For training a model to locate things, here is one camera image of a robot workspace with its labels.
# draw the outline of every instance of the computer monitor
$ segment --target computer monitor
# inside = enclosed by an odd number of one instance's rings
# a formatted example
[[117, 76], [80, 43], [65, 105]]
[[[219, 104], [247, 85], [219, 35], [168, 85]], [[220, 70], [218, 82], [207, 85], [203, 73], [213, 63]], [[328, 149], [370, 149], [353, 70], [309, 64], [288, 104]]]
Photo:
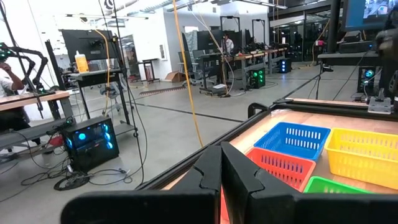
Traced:
[[398, 0], [344, 0], [344, 31], [382, 29]]
[[[220, 47], [221, 40], [223, 39], [223, 31], [221, 30], [212, 30], [211, 33], [213, 34], [214, 38], [217, 40], [217, 43]], [[209, 32], [206, 31], [199, 31], [198, 32], [198, 50], [211, 50], [217, 49], [217, 46], [214, 44], [213, 39], [211, 38]]]
[[[109, 57], [117, 58], [115, 46], [111, 42], [112, 32], [99, 30], [107, 39], [109, 46]], [[93, 30], [61, 30], [65, 45], [68, 50], [69, 60], [75, 61], [76, 51], [86, 55], [87, 60], [104, 60], [107, 59], [105, 41], [99, 33]]]

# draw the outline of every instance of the red plastic basket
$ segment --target red plastic basket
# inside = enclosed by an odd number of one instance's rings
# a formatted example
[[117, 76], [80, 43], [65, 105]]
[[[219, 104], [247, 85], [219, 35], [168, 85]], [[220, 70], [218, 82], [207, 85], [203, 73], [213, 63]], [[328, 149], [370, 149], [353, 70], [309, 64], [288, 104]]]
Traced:
[[[268, 173], [295, 188], [299, 192], [304, 191], [316, 165], [314, 161], [309, 159], [302, 159], [258, 148], [251, 149], [246, 156], [257, 164], [257, 166], [265, 169]], [[229, 220], [224, 200], [224, 193], [222, 191], [221, 217], [224, 220]]]

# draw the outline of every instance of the blue plastic basket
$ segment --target blue plastic basket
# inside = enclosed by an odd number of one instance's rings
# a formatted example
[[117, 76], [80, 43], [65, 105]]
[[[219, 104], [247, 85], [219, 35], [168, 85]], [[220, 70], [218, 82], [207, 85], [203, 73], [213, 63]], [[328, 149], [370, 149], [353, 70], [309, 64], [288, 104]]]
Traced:
[[330, 129], [280, 122], [254, 147], [317, 161]]

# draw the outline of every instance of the desktop computer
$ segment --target desktop computer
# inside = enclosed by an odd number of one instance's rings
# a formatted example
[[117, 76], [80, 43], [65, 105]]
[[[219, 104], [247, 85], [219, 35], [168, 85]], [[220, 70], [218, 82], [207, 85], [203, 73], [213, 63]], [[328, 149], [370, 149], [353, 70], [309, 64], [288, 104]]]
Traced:
[[92, 118], [62, 130], [61, 134], [75, 171], [88, 172], [119, 156], [111, 118]]

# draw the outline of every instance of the metal stand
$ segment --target metal stand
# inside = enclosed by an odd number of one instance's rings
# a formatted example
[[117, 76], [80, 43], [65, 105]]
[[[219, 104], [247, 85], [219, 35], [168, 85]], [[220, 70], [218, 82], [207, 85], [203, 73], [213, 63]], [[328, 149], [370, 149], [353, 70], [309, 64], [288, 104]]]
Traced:
[[328, 53], [336, 52], [336, 39], [338, 31], [338, 19], [340, 16], [340, 3], [341, 0], [333, 0], [330, 6], [330, 23], [329, 23], [329, 34], [328, 34]]

